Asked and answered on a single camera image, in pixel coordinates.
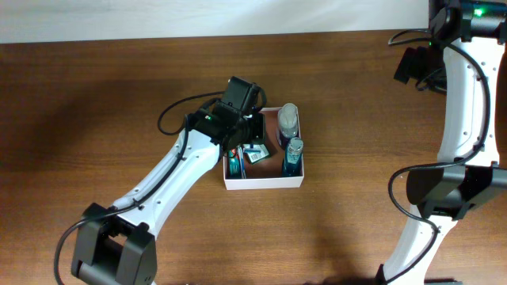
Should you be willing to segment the blue white toothbrush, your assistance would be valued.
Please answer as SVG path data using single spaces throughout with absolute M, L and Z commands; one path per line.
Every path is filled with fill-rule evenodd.
M 245 167 L 243 148 L 241 146 L 238 146 L 237 152 L 238 152 L 238 161 L 239 161 L 239 165 L 240 165 L 242 179 L 246 179 L 247 177 L 246 177 L 246 167 Z

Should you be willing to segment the green white soap box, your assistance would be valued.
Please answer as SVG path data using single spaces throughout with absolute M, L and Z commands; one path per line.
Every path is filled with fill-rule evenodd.
M 271 157 L 271 154 L 269 153 L 269 149 L 267 148 L 267 146 L 265 144 L 254 144 L 254 145 L 260 145 L 263 152 L 261 154 L 245 154 L 244 153 L 250 164 L 253 165 L 253 164 L 256 164 L 266 158 Z

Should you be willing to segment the green toothpaste tube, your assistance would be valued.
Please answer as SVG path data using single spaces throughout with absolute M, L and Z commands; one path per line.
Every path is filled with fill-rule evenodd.
M 227 152 L 228 171 L 230 179 L 242 179 L 241 162 L 236 149 Z

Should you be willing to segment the purple foam soap bottle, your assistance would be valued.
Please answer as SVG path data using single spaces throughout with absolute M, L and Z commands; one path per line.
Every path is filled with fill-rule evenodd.
M 289 141 L 299 134 L 298 109 L 295 104 L 285 104 L 277 113 L 276 138 L 282 150 L 286 149 Z

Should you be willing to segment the blue mouthwash bottle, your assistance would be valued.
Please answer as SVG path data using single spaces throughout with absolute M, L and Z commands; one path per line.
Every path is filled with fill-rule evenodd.
M 298 137 L 291 138 L 285 149 L 282 163 L 283 177 L 296 177 L 300 175 L 302 167 L 303 140 Z

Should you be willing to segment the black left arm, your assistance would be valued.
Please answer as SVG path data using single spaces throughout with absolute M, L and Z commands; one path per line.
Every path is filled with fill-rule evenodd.
M 77 233 L 71 274 L 87 284 L 152 284 L 156 241 L 188 190 L 233 149 L 265 138 L 267 103 L 257 84 L 231 77 L 186 115 L 167 155 L 110 207 L 90 204 L 71 227 Z

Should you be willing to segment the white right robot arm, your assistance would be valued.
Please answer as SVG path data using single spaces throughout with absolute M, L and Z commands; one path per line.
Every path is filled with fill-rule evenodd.
M 492 1 L 431 1 L 429 25 L 401 31 L 395 72 L 420 91 L 446 96 L 444 134 L 436 162 L 402 169 L 405 228 L 378 284 L 422 284 L 446 235 L 472 211 L 506 190 L 495 137 L 498 71 L 506 45 L 506 6 Z

